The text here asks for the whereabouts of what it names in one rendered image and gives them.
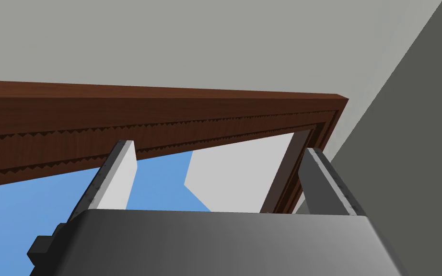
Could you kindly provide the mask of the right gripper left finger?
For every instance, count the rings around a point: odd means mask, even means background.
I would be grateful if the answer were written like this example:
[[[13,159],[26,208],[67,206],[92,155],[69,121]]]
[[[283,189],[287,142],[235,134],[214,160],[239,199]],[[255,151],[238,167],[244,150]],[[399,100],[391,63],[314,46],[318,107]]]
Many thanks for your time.
[[[68,221],[89,209],[124,210],[137,168],[134,141],[118,141],[87,186]]]

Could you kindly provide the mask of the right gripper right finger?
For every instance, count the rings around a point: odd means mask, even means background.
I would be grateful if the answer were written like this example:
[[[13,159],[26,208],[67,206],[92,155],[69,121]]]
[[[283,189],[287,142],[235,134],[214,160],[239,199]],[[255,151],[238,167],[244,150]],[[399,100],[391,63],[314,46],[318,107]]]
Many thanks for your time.
[[[298,176],[310,214],[366,216],[320,149],[305,149]]]

